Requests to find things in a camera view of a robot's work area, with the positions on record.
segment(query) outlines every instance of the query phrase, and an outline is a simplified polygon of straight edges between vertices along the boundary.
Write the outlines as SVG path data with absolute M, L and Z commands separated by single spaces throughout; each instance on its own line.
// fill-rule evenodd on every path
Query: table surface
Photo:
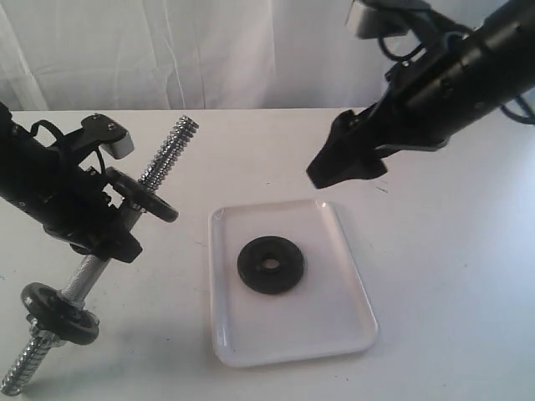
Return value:
M 113 262 L 87 307 L 101 334 L 54 349 L 22 396 L 43 400 L 533 399 L 535 132 L 493 114 L 434 154 L 403 152 L 378 180 L 315 190 L 304 170 L 337 109 L 191 111 L 201 128 L 159 194 L 181 216 L 144 216 L 145 250 Z M 89 112 L 22 112 L 65 132 Z M 105 112 L 136 152 L 137 176 L 178 111 Z M 224 366 L 211 348 L 208 216 L 222 206 L 332 201 L 380 325 L 360 355 L 263 368 Z M 19 293 L 60 288 L 80 261 L 0 202 L 0 367 L 28 337 Z

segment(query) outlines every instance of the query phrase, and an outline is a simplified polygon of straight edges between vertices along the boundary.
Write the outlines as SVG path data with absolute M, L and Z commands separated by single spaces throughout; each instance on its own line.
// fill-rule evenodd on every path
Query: white curtain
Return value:
M 431 1 L 471 26 L 502 3 Z M 2 0 L 0 101 L 11 109 L 367 106 L 388 64 L 375 41 L 345 28 L 350 4 Z

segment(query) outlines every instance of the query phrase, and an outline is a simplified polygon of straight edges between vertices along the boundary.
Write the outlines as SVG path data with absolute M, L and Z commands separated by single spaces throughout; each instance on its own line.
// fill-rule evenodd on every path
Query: black rubber washer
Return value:
M 273 259 L 277 266 L 266 266 Z M 237 272 L 252 290 L 276 295 L 294 288 L 304 274 L 304 256 L 291 241 L 262 236 L 245 245 L 237 258 Z
M 62 340 L 87 345 L 99 336 L 99 323 L 93 315 L 72 307 L 49 286 L 39 282 L 28 284 L 21 298 L 39 326 L 57 334 Z

